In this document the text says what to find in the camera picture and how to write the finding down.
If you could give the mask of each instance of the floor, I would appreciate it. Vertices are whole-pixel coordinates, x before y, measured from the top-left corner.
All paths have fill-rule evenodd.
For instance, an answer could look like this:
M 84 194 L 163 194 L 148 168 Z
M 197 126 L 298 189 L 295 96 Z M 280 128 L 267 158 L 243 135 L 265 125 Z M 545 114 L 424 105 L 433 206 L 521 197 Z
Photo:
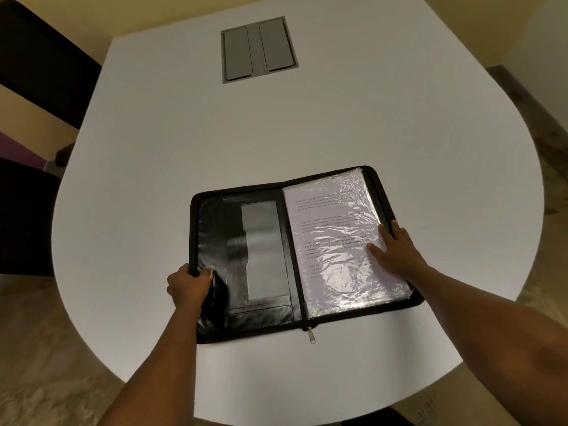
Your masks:
M 490 73 L 529 126 L 543 168 L 543 235 L 519 302 L 568 327 L 568 135 L 505 71 Z M 1 426 L 96 425 L 123 385 L 81 340 L 51 278 L 0 278 L 0 341 Z M 417 426 L 517 425 L 465 365 L 394 408 Z

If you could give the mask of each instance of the hand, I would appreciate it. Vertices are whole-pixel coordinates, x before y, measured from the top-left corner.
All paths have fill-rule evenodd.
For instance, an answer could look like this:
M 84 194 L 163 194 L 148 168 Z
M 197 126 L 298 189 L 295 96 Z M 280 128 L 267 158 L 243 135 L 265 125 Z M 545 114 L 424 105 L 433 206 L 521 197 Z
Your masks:
M 379 225 L 379 233 L 387 247 L 386 251 L 373 243 L 368 243 L 367 248 L 387 272 L 411 280 L 418 270 L 428 265 L 415 248 L 406 229 L 398 227 L 396 220 L 393 220 L 392 226 L 394 237 L 384 225 Z
M 173 298 L 178 309 L 187 309 L 195 315 L 201 314 L 201 306 L 211 285 L 211 269 L 204 269 L 197 278 L 189 273 L 189 264 L 184 264 L 167 278 L 167 293 Z

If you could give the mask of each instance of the forearm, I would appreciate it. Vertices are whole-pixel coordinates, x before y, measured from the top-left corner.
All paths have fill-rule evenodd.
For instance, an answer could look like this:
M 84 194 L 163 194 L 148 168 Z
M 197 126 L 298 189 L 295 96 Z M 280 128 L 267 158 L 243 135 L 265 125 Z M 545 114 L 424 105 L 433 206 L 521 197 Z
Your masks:
M 566 329 L 431 267 L 410 281 L 470 370 L 512 415 L 524 424 L 568 423 Z
M 187 309 L 175 310 L 152 353 L 126 383 L 100 426 L 191 424 L 197 316 Z

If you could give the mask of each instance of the purple wall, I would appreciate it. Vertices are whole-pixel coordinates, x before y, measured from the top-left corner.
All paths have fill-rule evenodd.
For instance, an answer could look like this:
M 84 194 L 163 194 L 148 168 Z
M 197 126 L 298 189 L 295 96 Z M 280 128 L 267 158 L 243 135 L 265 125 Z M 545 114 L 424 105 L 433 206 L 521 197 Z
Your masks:
M 46 160 L 0 132 L 0 157 L 43 170 Z

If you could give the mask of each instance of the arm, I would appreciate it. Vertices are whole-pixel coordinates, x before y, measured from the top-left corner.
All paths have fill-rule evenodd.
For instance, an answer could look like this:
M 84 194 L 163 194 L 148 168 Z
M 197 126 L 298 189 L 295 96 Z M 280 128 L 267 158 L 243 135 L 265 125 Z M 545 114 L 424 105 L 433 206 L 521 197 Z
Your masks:
M 209 291 L 208 269 L 197 278 L 188 265 L 167 278 L 175 311 L 160 340 L 115 401 L 99 426 L 126 424 L 178 426 L 193 421 L 196 324 Z
M 388 272 L 424 296 L 473 374 L 522 424 L 568 424 L 568 330 L 528 307 L 429 267 L 408 232 L 380 226 L 386 251 L 367 247 Z

